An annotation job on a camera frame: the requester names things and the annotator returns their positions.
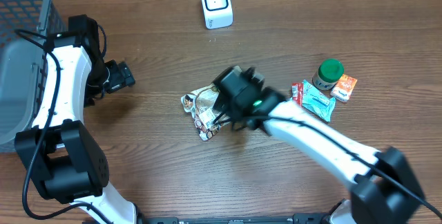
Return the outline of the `red white snack bar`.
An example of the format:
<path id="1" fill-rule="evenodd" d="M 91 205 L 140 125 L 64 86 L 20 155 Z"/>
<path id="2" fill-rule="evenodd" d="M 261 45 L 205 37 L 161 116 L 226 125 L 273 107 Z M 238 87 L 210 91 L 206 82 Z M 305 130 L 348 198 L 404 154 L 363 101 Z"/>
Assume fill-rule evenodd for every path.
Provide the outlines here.
<path id="1" fill-rule="evenodd" d="M 291 85 L 292 100 L 299 106 L 302 106 L 303 83 L 296 82 Z"/>

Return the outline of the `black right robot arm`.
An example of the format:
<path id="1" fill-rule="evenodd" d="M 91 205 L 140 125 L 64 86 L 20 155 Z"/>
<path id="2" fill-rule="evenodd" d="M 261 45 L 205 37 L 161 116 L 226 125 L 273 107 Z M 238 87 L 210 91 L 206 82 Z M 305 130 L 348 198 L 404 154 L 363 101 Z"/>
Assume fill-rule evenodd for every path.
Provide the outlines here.
<path id="1" fill-rule="evenodd" d="M 425 195 L 404 154 L 390 147 L 379 151 L 356 142 L 317 120 L 293 100 L 270 87 L 253 68 L 232 66 L 214 81 L 215 109 L 232 124 L 262 129 L 302 151 L 347 188 L 321 223 L 406 223 Z"/>

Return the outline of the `green lid jar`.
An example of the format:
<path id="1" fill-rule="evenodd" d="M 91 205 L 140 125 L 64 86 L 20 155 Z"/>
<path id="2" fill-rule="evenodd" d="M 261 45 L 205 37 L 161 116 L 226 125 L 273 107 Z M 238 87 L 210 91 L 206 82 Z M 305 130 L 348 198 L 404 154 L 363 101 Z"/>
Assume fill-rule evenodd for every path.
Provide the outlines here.
<path id="1" fill-rule="evenodd" d="M 344 66 L 337 59 L 326 59 L 312 77 L 313 85 L 322 91 L 331 90 L 344 74 Z"/>

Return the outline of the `grey plastic basket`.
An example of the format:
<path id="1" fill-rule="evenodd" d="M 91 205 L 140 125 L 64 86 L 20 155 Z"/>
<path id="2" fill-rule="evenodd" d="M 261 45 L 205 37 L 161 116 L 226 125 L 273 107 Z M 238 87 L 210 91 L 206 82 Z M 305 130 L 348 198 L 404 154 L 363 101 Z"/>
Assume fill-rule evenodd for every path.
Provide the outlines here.
<path id="1" fill-rule="evenodd" d="M 46 83 L 43 51 L 15 34 L 67 30 L 52 0 L 1 0 L 1 152 L 15 151 L 16 133 L 31 127 Z"/>

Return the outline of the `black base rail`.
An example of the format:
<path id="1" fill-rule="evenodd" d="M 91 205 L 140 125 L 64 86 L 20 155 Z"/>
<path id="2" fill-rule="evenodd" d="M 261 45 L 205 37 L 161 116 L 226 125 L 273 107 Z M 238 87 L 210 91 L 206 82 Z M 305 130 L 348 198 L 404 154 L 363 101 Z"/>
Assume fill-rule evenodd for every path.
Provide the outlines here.
<path id="1" fill-rule="evenodd" d="M 254 216 L 225 218 L 177 218 L 155 217 L 145 218 L 146 224 L 326 224 L 329 223 L 328 213 L 302 213 L 292 216 Z"/>

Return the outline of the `brown snack bag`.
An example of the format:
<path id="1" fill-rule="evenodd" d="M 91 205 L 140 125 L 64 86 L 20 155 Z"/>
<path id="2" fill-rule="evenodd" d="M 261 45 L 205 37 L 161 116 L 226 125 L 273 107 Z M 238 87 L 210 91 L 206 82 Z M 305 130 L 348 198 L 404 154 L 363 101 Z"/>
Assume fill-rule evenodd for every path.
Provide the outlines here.
<path id="1" fill-rule="evenodd" d="M 219 122 L 228 119 L 224 114 L 216 120 L 221 114 L 221 111 L 213 108 L 218 95 L 217 88 L 210 84 L 181 97 L 184 111 L 191 114 L 196 131 L 203 141 L 212 139 L 225 125 L 225 123 L 219 124 Z"/>

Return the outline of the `white barcode scanner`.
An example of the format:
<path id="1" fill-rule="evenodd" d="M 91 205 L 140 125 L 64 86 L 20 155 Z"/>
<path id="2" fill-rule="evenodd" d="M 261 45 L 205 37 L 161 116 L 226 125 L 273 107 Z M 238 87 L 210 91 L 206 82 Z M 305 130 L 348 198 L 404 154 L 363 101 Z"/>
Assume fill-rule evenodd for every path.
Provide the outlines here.
<path id="1" fill-rule="evenodd" d="M 207 29 L 228 27 L 233 23 L 231 0 L 201 0 Z"/>

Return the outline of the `teal snack packet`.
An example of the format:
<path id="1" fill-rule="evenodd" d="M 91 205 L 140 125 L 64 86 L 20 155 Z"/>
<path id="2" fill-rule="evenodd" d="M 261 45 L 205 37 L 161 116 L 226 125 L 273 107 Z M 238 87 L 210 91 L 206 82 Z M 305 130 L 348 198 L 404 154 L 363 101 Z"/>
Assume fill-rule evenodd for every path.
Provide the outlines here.
<path id="1" fill-rule="evenodd" d="M 334 97 L 328 98 L 307 80 L 303 80 L 302 85 L 302 106 L 322 120 L 330 122 L 336 106 L 336 99 Z"/>

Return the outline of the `orange snack packet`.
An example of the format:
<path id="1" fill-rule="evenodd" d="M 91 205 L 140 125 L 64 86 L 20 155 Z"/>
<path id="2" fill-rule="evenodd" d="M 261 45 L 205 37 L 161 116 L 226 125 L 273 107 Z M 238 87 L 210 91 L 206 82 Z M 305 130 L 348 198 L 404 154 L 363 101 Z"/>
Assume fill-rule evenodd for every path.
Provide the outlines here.
<path id="1" fill-rule="evenodd" d="M 346 103 L 349 101 L 356 83 L 356 78 L 343 74 L 331 90 L 330 95 Z"/>

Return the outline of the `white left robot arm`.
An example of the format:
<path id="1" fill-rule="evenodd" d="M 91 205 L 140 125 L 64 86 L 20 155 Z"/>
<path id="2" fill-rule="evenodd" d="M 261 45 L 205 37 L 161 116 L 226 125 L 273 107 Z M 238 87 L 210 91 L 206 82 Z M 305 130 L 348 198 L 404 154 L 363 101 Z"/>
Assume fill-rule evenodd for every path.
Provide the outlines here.
<path id="1" fill-rule="evenodd" d="M 47 65 L 37 116 L 29 130 L 15 136 L 26 168 L 25 213 L 47 220 L 80 208 L 95 223 L 145 223 L 139 207 L 110 183 L 106 156 L 84 125 L 84 107 L 135 84 L 125 62 L 105 61 L 103 27 L 77 15 L 69 17 L 66 32 L 15 32 L 42 50 Z"/>

